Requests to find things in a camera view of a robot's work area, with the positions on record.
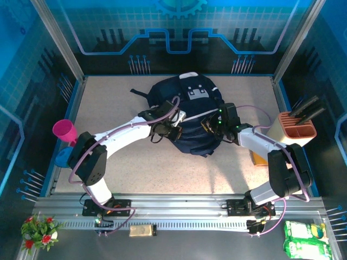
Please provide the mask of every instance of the green snack bag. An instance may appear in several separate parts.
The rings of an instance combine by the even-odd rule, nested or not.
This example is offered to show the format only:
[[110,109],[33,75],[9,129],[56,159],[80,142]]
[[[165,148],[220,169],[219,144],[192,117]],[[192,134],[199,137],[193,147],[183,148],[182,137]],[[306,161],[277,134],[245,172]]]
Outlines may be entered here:
[[294,238],[286,240],[283,247],[289,258],[332,260],[330,246],[321,241]]
[[304,224],[295,221],[285,222],[285,235],[286,239],[292,240],[294,238],[308,239],[310,241],[321,241],[328,244],[326,236],[325,224]]

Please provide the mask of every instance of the backpack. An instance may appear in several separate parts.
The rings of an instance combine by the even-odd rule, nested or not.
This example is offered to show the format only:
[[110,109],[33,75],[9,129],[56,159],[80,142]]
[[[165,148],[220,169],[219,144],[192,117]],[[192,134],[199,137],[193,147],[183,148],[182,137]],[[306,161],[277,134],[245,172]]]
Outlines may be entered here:
[[185,111],[186,118],[179,124],[181,137],[171,142],[182,153],[207,157],[221,143],[201,125],[206,116],[218,111],[224,103],[220,91],[209,78],[195,72],[185,73],[156,83],[148,94],[134,89],[130,92],[147,98],[150,108],[171,101],[174,96],[180,97],[178,108]]

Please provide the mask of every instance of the speckled table surface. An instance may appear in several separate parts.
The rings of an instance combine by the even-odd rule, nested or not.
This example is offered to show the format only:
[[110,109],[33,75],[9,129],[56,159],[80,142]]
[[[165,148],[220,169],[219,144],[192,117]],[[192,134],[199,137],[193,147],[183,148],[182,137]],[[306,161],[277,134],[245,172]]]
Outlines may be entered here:
[[[148,109],[145,98],[130,89],[148,93],[168,76],[89,77],[76,118],[79,133],[100,133],[130,121]],[[269,77],[209,76],[225,102],[253,105],[272,120],[279,113]],[[241,122],[268,125],[268,118],[252,108],[239,108]],[[68,182],[71,170],[62,169],[55,192],[83,192]],[[266,167],[252,164],[249,150],[222,143],[210,157],[181,153],[169,140],[152,144],[143,139],[119,150],[107,161],[105,180],[119,193],[245,193],[268,181]]]

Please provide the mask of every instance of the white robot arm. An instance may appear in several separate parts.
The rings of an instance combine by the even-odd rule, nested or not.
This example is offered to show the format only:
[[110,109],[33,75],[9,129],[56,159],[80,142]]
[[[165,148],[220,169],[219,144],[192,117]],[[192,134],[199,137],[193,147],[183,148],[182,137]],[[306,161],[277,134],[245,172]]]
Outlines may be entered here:
[[[76,174],[86,185],[89,193],[99,204],[108,205],[108,201],[113,198],[103,178],[106,160],[111,155],[132,142],[156,133],[173,141],[179,138],[181,129],[178,124],[185,118],[183,111],[178,110],[171,118],[159,122],[159,125],[146,124],[146,122],[167,113],[171,108],[172,106],[169,105],[164,106],[164,108],[154,108],[141,112],[137,117],[122,126],[133,125],[139,122],[143,122],[143,125],[121,130],[112,136],[108,135],[122,126],[94,136],[88,132],[79,136],[69,158],[69,166],[71,168],[75,167],[76,162],[89,147],[107,136],[106,140],[100,142],[92,150],[76,171]],[[217,138],[226,137],[229,140],[227,142],[247,148],[268,160],[269,181],[245,193],[242,207],[245,208],[247,214],[251,215],[252,212],[264,207],[267,203],[300,191],[303,186],[309,187],[311,185],[312,176],[302,148],[298,145],[287,146],[278,143],[259,132],[255,132],[251,125],[241,123],[233,103],[223,104],[216,114],[205,118],[201,124],[206,131],[214,133]],[[283,149],[291,155],[292,161],[299,171],[299,178],[297,178],[292,168],[287,167],[290,161]],[[229,208],[233,207],[233,203],[235,202],[230,200]]]

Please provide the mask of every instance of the black bracket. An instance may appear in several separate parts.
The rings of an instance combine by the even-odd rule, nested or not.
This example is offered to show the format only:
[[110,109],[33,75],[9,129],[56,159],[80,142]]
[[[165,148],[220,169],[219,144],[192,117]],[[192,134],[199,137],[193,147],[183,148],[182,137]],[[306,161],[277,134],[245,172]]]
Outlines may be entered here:
[[[131,200],[129,199],[113,199],[108,201],[105,206],[117,208],[131,207]],[[98,214],[102,214],[104,217],[129,217],[130,210],[124,211],[111,211],[108,213],[107,210],[101,209],[97,204],[91,199],[86,199],[83,206],[82,216],[85,217],[96,217]]]
[[266,217],[266,216],[276,215],[275,208],[270,201],[263,205],[257,206],[255,208],[250,208],[249,205],[245,203],[245,199],[227,199],[226,202],[227,202],[227,205],[225,209],[228,212],[228,217],[235,217],[235,216]]

